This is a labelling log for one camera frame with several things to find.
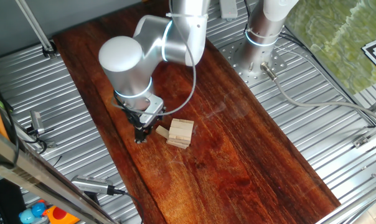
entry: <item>green surface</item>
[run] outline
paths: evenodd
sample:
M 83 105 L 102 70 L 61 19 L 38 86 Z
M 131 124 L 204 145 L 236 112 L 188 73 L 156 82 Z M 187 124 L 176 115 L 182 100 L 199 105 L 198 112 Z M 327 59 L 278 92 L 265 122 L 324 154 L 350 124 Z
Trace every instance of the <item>green surface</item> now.
M 376 83 L 361 49 L 376 40 L 376 0 L 299 0 L 286 24 L 351 93 Z

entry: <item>mounting plate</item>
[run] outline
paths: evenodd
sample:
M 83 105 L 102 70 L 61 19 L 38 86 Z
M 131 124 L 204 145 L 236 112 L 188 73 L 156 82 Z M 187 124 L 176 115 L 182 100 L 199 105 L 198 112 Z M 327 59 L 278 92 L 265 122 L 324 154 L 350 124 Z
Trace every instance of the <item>mounting plate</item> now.
M 238 73 L 238 75 L 242 78 L 242 80 L 246 83 L 247 86 L 251 87 L 254 84 L 261 82 L 263 80 L 269 79 L 268 75 L 265 72 L 249 72 L 239 66 L 237 66 L 237 62 L 234 60 L 234 55 L 239 46 L 243 44 L 245 39 L 238 40 L 232 44 L 228 44 L 225 47 L 220 49 L 221 54 L 227 59 L 233 69 Z M 281 72 L 286 70 L 286 63 L 280 57 L 280 55 L 273 50 L 272 53 L 272 64 L 270 65 L 271 69 L 279 75 Z

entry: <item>dark wooden table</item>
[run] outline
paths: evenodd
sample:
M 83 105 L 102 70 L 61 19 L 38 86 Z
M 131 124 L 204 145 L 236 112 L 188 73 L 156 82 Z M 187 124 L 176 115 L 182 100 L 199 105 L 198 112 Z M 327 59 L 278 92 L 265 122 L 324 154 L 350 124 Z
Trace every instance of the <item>dark wooden table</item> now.
M 113 89 L 98 51 L 112 37 L 132 36 L 142 16 L 166 12 L 165 2 L 140 3 L 54 37 L 128 191 L 144 206 L 145 224 L 308 224 L 339 206 L 209 41 L 193 98 L 159 122 L 168 128 L 172 118 L 195 121 L 190 147 L 170 146 L 156 133 L 134 143 L 132 125 L 110 103 Z M 171 110 L 188 96 L 192 69 L 161 63 L 153 80 Z

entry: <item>wooden block stack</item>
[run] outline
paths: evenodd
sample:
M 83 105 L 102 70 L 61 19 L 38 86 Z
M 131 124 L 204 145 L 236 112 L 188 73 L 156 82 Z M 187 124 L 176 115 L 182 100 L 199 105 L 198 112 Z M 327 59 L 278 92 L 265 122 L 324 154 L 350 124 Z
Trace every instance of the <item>wooden block stack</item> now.
M 167 143 L 186 149 L 191 140 L 194 122 L 183 119 L 173 119 L 171 121 L 170 131 L 162 126 L 157 127 L 156 132 L 167 139 Z

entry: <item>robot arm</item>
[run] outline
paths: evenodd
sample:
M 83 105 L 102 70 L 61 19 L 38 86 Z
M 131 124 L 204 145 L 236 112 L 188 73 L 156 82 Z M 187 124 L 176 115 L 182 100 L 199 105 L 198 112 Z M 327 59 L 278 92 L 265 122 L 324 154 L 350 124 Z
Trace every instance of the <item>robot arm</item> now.
M 157 65 L 166 61 L 193 66 L 201 59 L 209 4 L 210 0 L 173 0 L 173 20 L 144 16 L 133 38 L 114 37 L 100 49 L 99 61 L 115 89 L 115 98 L 136 127 L 136 142 L 144 141 L 159 119 L 156 114 L 163 109 L 163 100 L 153 94 L 152 87 L 151 76 Z M 193 64 L 181 36 L 189 46 Z
M 249 30 L 254 36 L 249 36 L 247 32 L 248 40 L 253 42 L 256 37 L 257 45 L 272 49 L 269 43 L 276 40 L 286 15 L 297 1 L 260 0 L 253 11 L 260 19 L 252 13 Z M 152 125 L 159 119 L 158 113 L 163 110 L 163 100 L 153 94 L 152 87 L 151 76 L 157 65 L 165 61 L 194 66 L 202 58 L 209 5 L 210 0 L 172 0 L 173 14 L 169 17 L 173 17 L 173 20 L 144 16 L 138 22 L 133 38 L 114 37 L 100 49 L 99 61 L 115 89 L 119 106 L 124 108 L 130 123 L 136 128 L 136 142 L 145 140 Z M 241 50 L 240 55 L 247 61 L 247 65 L 242 63 L 246 67 L 253 67 L 254 60 L 263 62 L 266 58 L 256 56 L 257 52 L 264 53 L 263 49 L 254 49 L 251 43 L 243 46 L 247 47 L 245 51 Z M 145 114 L 135 113 L 134 110 L 144 111 Z

